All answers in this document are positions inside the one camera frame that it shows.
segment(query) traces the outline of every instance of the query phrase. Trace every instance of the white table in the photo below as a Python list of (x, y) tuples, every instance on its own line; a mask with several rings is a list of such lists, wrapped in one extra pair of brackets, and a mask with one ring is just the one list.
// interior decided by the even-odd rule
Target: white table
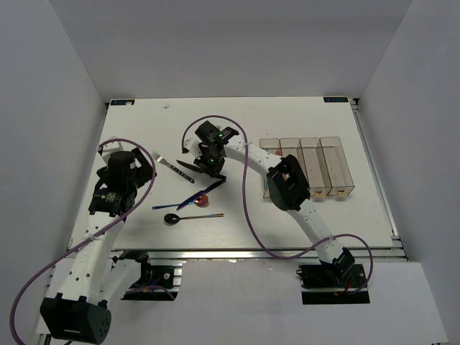
[[(371, 247), (392, 246), (390, 224), (380, 203), (349, 103), (324, 103), (321, 97), (137, 99), (131, 106), (109, 107), (101, 140), (112, 136), (132, 139), (148, 150), (157, 150), (173, 164), (176, 159), (192, 162), (191, 155), (181, 154), (180, 138), (189, 123), (209, 114), (236, 120), (245, 128), (249, 140), (257, 144), (261, 138), (340, 137), (356, 187), (347, 197), (312, 200), (334, 234), (356, 234)], [(211, 121), (223, 127), (231, 125), (219, 119)], [(188, 133), (188, 137), (195, 136), (194, 130)], [(127, 144), (124, 148), (132, 149)], [(97, 155), (73, 230), (74, 244), (85, 234), (87, 210), (97, 181), (96, 171), (103, 165)], [(115, 248), (258, 248), (244, 220), (242, 169), (240, 163), (226, 160), (222, 173), (228, 180), (209, 194), (209, 207), (187, 206), (178, 212), (180, 216), (222, 212), (225, 213), (223, 218), (181, 221), (175, 226), (167, 226), (163, 216), (175, 213), (175, 209), (152, 211), (152, 206), (179, 203), (216, 180), (183, 168), (195, 179), (195, 184), (191, 184), (165, 166), (157, 165), (158, 176), (150, 195), (128, 217)], [(278, 249), (311, 245), (286, 213), (262, 199), (260, 176), (250, 171), (247, 181), (249, 213), (261, 240), (268, 247)], [(143, 192), (144, 188), (139, 190), (140, 195)], [(360, 243), (353, 239), (345, 238), (343, 243), (360, 247)]]

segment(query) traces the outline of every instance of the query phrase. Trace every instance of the black spoon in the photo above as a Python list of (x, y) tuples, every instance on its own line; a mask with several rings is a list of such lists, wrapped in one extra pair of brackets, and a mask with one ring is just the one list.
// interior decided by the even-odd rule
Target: black spoon
[(179, 221), (182, 221), (183, 219), (198, 219), (198, 218), (218, 218), (218, 217), (223, 217), (223, 213), (217, 213), (217, 214), (208, 214), (206, 216), (194, 216), (194, 217), (179, 217), (177, 214), (173, 213), (168, 213), (165, 215), (165, 223), (169, 225), (174, 225), (179, 223)]

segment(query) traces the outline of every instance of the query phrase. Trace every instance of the fork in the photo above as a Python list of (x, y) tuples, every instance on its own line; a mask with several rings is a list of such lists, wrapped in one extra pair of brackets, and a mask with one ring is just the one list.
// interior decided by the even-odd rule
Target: fork
[(195, 180), (192, 179), (190, 176), (188, 176), (187, 174), (185, 174), (184, 172), (180, 171), (179, 169), (177, 169), (174, 165), (170, 164), (165, 158), (163, 158), (162, 155), (160, 155), (158, 152), (156, 151), (153, 151), (152, 152), (152, 156), (155, 158), (155, 160), (157, 162), (159, 162), (160, 164), (163, 164), (163, 165), (166, 165), (168, 168), (170, 168), (172, 171), (174, 171), (175, 173), (179, 174), (180, 176), (182, 176), (183, 178), (185, 178), (188, 182), (191, 182), (191, 183), (195, 183)]

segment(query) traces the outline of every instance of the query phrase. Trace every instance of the utensil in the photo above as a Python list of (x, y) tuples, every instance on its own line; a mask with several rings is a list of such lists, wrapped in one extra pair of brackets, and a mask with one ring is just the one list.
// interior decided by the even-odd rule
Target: utensil
[(220, 185), (224, 184), (225, 182), (227, 181), (226, 178), (224, 178), (223, 180), (219, 180), (215, 183), (213, 183), (212, 185), (210, 185), (209, 187), (207, 187), (207, 189), (205, 190), (200, 190), (199, 192), (193, 194), (191, 197), (185, 199), (177, 208), (176, 208), (176, 211), (179, 211), (181, 208), (184, 208), (188, 205), (188, 203), (198, 199), (200, 196), (204, 196), (205, 194), (211, 192), (213, 189), (219, 187)]
[(164, 220), (165, 220), (165, 223), (170, 224), (170, 225), (174, 225), (174, 224), (179, 223), (179, 221), (183, 221), (184, 219), (220, 218), (220, 217), (223, 217), (223, 216), (224, 216), (223, 213), (217, 213), (217, 214), (208, 214), (206, 216), (193, 216), (193, 217), (183, 217), (183, 218), (181, 218), (177, 214), (168, 213), (168, 214), (165, 214)]
[(179, 174), (180, 176), (182, 176), (183, 178), (185, 178), (188, 182), (191, 182), (191, 183), (195, 183), (195, 180), (192, 179), (190, 176), (188, 176), (187, 174), (185, 174), (184, 172), (180, 171), (179, 169), (177, 169), (174, 165), (172, 165), (171, 163), (169, 163), (165, 158), (163, 158), (162, 155), (160, 155), (158, 152), (156, 151), (153, 151), (152, 152), (152, 156), (155, 158), (155, 160), (157, 162), (159, 162), (160, 164), (163, 164), (163, 165), (166, 165), (168, 168), (170, 168), (172, 171), (174, 171), (175, 173)]
[(193, 170), (193, 171), (195, 171), (197, 173), (200, 173), (200, 174), (202, 174), (202, 173), (207, 174), (207, 175), (211, 176), (212, 178), (220, 178), (221, 180), (226, 178), (225, 176), (223, 176), (221, 174), (216, 174), (215, 172), (203, 169), (202, 167), (197, 167), (196, 165), (188, 164), (186, 162), (183, 162), (182, 160), (176, 160), (176, 162), (179, 163), (180, 165), (182, 165), (183, 167), (186, 167), (187, 169)]
[[(198, 207), (204, 207), (206, 205), (208, 205), (208, 196), (207, 195), (201, 195), (199, 196), (197, 199), (195, 199), (194, 201), (191, 201), (190, 203), (188, 203), (188, 205), (197, 205)], [(179, 203), (175, 203), (173, 205), (161, 205), (161, 206), (153, 206), (152, 207), (152, 210), (159, 210), (161, 208), (168, 208), (168, 207), (174, 207), (174, 206), (179, 206), (180, 204)]]

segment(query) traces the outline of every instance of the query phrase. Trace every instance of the gray panel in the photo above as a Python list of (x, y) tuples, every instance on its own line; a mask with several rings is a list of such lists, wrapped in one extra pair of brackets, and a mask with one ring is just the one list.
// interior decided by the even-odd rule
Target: gray panel
[(362, 125), (409, 258), (460, 344), (460, 3), (416, 1), (362, 97)]
[[(0, 339), (21, 286), (65, 250), (92, 166), (104, 104), (46, 0), (0, 5)], [(30, 344), (43, 277), (16, 317)]]
[(52, 0), (104, 99), (358, 97), (411, 0)]

